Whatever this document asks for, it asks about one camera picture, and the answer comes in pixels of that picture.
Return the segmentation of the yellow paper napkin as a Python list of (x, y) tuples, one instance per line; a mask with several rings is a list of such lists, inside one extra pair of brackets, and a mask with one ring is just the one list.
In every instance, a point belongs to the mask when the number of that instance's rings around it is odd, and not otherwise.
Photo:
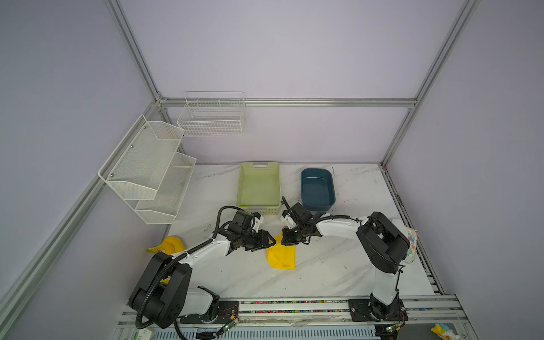
[(293, 271), (296, 269), (296, 246), (282, 245), (283, 234), (275, 237), (276, 244), (266, 250), (266, 258), (270, 267)]

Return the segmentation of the light green plastic basket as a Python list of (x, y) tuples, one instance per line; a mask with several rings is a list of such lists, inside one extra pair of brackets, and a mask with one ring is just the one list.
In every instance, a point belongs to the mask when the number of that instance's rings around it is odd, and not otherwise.
[(244, 162), (241, 164), (236, 205), (245, 211), (276, 215), (281, 206), (280, 164)]

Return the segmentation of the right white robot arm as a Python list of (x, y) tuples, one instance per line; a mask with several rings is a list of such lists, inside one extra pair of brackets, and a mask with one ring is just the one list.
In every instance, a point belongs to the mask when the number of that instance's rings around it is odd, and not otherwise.
[(377, 322), (390, 320), (401, 306), (399, 277), (410, 242), (384, 214), (373, 212), (366, 218), (349, 215), (311, 213), (297, 203), (287, 205), (281, 214), (286, 224), (281, 244), (293, 247), (308, 245), (313, 237), (341, 237), (361, 243), (375, 268), (375, 280), (366, 314)]

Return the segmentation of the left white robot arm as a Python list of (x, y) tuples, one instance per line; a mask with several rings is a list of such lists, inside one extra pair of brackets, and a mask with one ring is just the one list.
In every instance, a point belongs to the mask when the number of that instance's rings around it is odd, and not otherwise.
[(192, 288), (191, 276), (239, 248), (256, 252), (276, 245), (274, 237), (260, 228), (261, 223), (259, 213), (227, 205), (219, 209), (215, 228), (206, 241), (173, 255), (156, 253), (128, 301), (136, 311), (135, 327), (142, 330), (154, 324), (165, 329), (180, 317), (214, 322), (220, 296), (203, 286)]

